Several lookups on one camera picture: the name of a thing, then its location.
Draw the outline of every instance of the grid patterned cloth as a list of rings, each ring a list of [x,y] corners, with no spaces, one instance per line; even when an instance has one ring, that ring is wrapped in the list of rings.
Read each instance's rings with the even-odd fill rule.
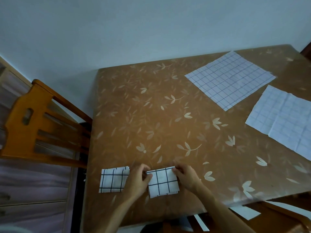
[[[311,160],[311,102],[268,86],[246,124]]]
[[[172,172],[172,168],[173,167],[167,167],[146,172],[147,174],[153,174],[152,179],[148,184],[150,198],[178,193],[179,186],[177,177]]]
[[[124,188],[129,173],[130,168],[128,166],[102,169],[99,193],[121,192]]]
[[[234,51],[185,77],[225,111],[276,78]]]

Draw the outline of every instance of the hand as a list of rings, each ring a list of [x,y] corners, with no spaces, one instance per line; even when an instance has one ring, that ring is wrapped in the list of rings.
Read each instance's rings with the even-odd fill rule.
[[[175,168],[172,168],[172,171],[179,178],[181,184],[191,192],[195,192],[197,187],[203,185],[196,171],[190,165],[178,163]]]
[[[130,170],[130,174],[126,179],[123,194],[126,198],[137,200],[147,189],[148,183],[152,178],[152,174],[148,174],[143,180],[143,172],[149,171],[150,167],[141,164]]]

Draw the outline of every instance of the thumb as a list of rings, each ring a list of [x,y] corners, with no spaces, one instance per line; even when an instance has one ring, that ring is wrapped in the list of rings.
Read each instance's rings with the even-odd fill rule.
[[[179,171],[177,168],[172,168],[172,172],[176,175],[176,176],[178,176],[179,178],[183,175],[182,173],[181,173],[181,171]]]
[[[153,176],[152,174],[148,174],[148,175],[146,176],[146,178],[144,179],[144,183],[145,183],[146,185],[148,185],[148,183],[150,182],[152,176]]]

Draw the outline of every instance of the person's left hand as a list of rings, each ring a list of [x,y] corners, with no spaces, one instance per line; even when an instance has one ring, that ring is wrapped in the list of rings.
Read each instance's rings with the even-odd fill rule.
[[[152,178],[152,174],[148,174],[146,178],[142,179],[142,172],[149,171],[150,167],[141,164],[130,170],[130,174],[126,179],[123,194],[126,198],[137,200],[145,191]]]

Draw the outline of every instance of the chair handle hole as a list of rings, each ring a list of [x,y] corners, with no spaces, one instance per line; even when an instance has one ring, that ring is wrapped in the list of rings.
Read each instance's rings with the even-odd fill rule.
[[[32,108],[26,109],[23,120],[22,120],[25,126],[29,125],[29,122],[31,120],[33,113],[34,113],[34,110]]]

